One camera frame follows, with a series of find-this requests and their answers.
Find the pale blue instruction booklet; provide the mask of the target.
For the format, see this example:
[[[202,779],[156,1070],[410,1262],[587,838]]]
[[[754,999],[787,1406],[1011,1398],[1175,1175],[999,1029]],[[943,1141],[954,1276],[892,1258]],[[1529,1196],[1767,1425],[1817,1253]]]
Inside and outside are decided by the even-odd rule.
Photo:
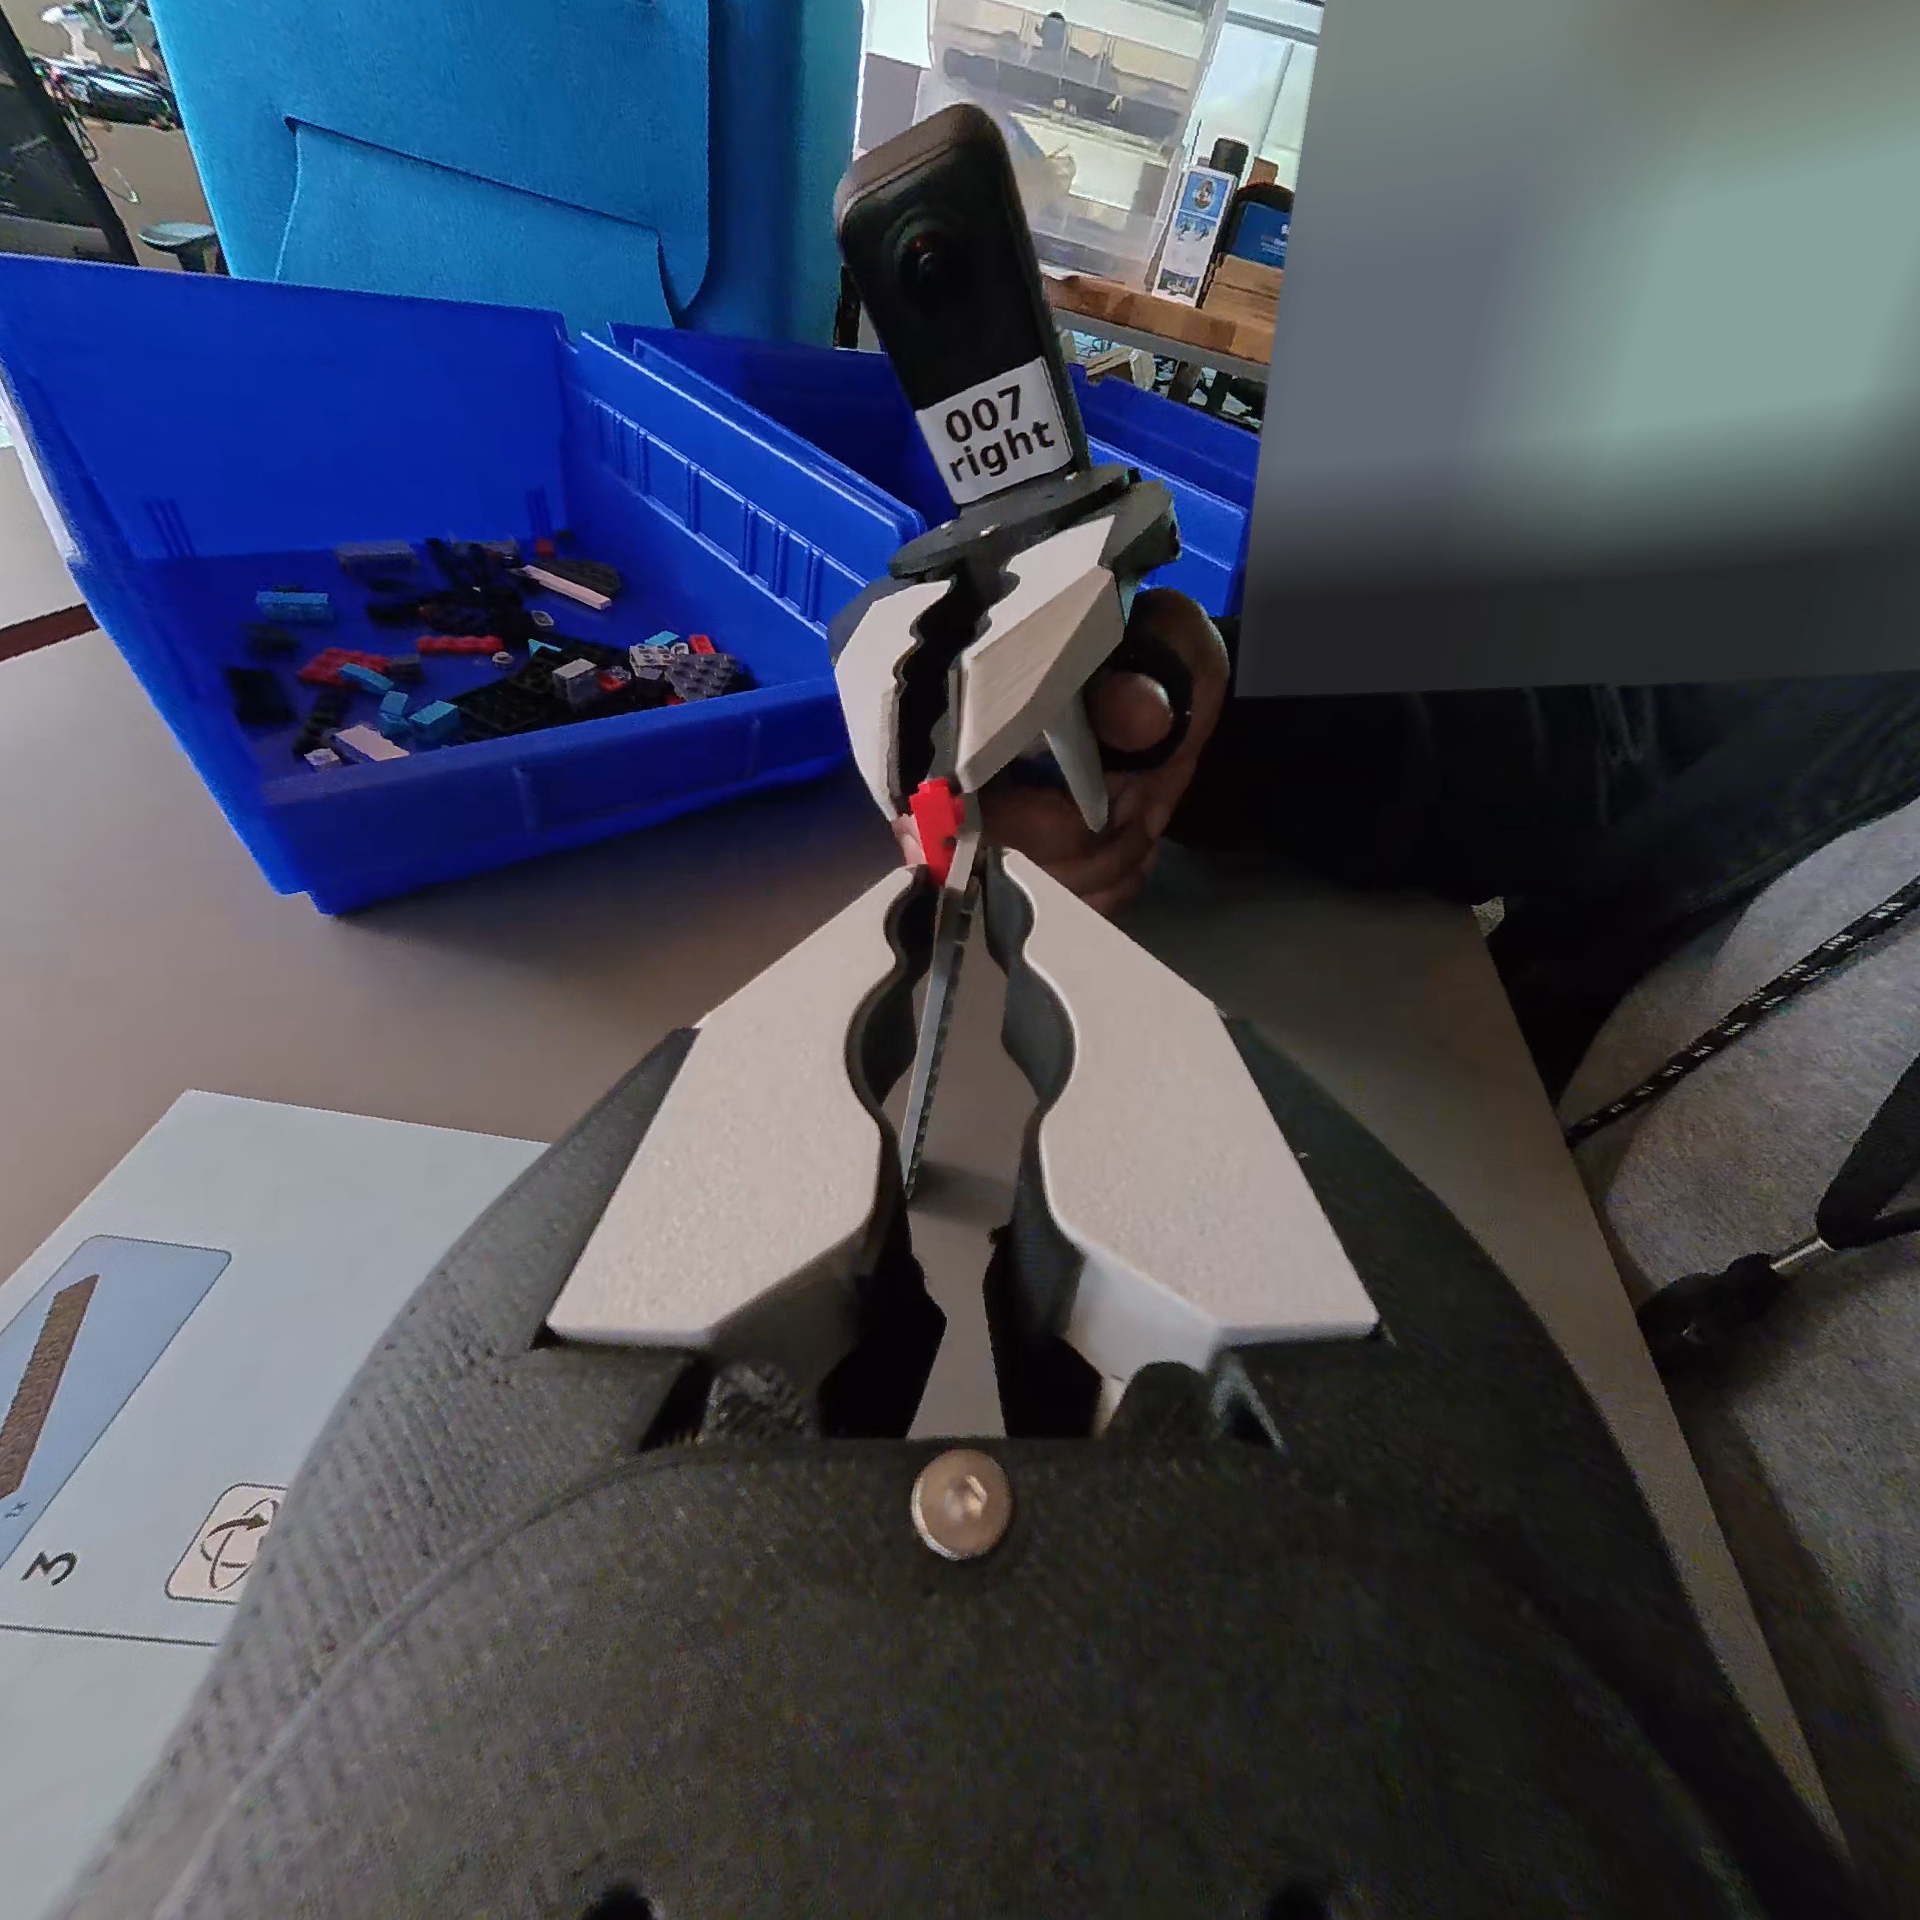
[[[184,1092],[6,1282],[2,1915],[79,1877],[377,1335],[540,1154]]]

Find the pile of toy bricks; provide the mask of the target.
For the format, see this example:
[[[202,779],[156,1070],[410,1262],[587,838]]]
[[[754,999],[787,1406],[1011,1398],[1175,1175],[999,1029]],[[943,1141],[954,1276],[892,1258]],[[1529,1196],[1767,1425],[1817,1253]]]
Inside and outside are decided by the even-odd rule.
[[[348,542],[351,595],[263,588],[219,665],[231,718],[282,732],[303,766],[545,733],[623,714],[710,703],[759,687],[706,633],[643,641],[567,633],[561,612],[618,609],[630,578],[569,534]]]

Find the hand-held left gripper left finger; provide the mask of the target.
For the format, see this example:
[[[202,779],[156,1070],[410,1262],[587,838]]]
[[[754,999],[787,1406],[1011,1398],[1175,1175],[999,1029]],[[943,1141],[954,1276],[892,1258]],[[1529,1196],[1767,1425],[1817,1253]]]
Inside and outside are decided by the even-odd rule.
[[[775,1366],[826,1433],[908,1433],[945,1311],[882,1102],[916,1051],[936,901],[878,881],[674,1041],[553,1338]]]

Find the dark monitor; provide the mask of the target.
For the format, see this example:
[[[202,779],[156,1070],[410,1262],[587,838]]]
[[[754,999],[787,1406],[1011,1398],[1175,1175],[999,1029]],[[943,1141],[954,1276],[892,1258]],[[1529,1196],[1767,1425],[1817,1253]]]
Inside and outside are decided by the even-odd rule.
[[[134,266],[129,231],[55,95],[2,18],[2,251]]]

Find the person's right forearm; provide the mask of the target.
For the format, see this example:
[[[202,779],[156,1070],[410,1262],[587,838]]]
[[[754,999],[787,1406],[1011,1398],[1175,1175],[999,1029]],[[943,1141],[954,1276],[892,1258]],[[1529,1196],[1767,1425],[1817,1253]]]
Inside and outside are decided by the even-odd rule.
[[[1234,698],[1168,833],[1500,901],[1496,970],[1559,1092],[1656,964],[1915,786],[1915,675]]]

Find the grey desk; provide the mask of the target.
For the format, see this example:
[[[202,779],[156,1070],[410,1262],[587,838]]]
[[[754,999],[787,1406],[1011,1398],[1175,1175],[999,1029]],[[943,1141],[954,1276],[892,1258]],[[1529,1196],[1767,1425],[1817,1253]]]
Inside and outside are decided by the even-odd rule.
[[[6,445],[6,1279],[186,1090],[556,1141],[881,876],[857,779],[326,918],[278,895],[81,605]],[[1794,1788],[1839,1818],[1657,1402],[1466,907],[1171,850],[1128,927],[1250,1017],[1519,1282],[1617,1428]]]

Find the blue plastic bin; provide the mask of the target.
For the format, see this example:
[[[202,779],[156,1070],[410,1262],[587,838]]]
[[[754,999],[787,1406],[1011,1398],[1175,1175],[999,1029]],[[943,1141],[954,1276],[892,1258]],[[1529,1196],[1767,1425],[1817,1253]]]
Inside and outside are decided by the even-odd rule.
[[[916,532],[856,479],[542,311],[6,255],[6,394],[79,588],[275,892],[338,916],[838,773],[828,626]],[[706,636],[718,699],[500,718],[390,763],[295,751],[379,633],[340,547],[542,537],[619,574],[562,641]]]
[[[698,388],[730,394],[790,439],[814,445],[820,462],[888,494],[921,531],[954,515],[882,355],[630,325],[615,325],[611,341],[649,371],[676,365]],[[1073,388],[1096,462],[1138,468],[1172,495],[1183,553],[1153,586],[1187,593],[1214,617],[1238,617],[1258,495],[1258,436],[1120,374],[1089,378],[1073,369]]]

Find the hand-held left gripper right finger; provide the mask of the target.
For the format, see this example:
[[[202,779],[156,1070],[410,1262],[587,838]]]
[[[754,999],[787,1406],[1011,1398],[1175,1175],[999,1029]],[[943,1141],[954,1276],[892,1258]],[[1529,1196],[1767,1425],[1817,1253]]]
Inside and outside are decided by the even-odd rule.
[[[1371,1338],[1256,1034],[1025,855],[990,852],[982,902],[1036,1099],[984,1287],[1003,1428],[1091,1435],[1144,1369]]]

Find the white blue small box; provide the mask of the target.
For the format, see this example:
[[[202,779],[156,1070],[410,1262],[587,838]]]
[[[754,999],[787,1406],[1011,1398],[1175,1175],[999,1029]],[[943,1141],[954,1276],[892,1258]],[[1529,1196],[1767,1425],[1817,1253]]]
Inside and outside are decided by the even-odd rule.
[[[1150,282],[1153,298],[1199,307],[1238,188],[1234,171],[1185,170]]]

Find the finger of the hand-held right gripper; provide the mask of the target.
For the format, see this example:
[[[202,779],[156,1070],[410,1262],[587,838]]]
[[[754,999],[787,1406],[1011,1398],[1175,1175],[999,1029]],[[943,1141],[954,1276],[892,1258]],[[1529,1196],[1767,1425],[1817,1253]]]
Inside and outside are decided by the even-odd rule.
[[[954,578],[871,583],[831,625],[854,762],[888,822],[908,813],[926,777],[952,771],[950,703],[963,649],[954,589]]]
[[[954,773],[984,791],[1039,737],[1074,733],[1063,769],[1078,798],[1100,798],[1098,745],[1071,726],[1071,707],[1118,652],[1120,586],[1104,563],[1111,529],[1066,529],[1011,555],[1011,586],[956,662]]]

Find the blue felt bag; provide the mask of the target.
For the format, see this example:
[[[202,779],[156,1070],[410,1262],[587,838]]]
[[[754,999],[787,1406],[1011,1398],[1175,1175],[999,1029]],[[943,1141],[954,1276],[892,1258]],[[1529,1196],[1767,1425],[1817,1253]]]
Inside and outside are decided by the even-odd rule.
[[[156,3],[231,277],[828,345],[854,3]]]

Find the long grey brick plate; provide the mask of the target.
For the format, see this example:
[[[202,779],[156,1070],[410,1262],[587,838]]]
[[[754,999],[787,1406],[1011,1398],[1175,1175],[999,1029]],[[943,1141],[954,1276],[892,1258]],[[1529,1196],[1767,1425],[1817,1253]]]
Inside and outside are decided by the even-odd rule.
[[[908,1092],[902,1126],[902,1172],[903,1196],[913,1197],[921,1177],[929,1122],[932,1098],[939,1086],[945,1068],[945,1049],[952,1034],[954,1003],[959,979],[963,974],[972,918],[976,909],[976,876],[974,860],[968,876],[952,874],[959,885],[943,889],[943,901],[932,924],[932,949],[923,981],[923,1001],[920,1011],[920,1041],[915,1060],[908,1075]]]

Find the stack of clear storage boxes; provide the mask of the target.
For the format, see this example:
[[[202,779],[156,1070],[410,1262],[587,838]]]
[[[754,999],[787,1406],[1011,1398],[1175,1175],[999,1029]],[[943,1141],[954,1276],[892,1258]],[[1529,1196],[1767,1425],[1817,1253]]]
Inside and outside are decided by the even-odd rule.
[[[1147,286],[1222,141],[1297,186],[1323,4],[866,4],[856,153],[950,105],[992,117],[1052,273]]]

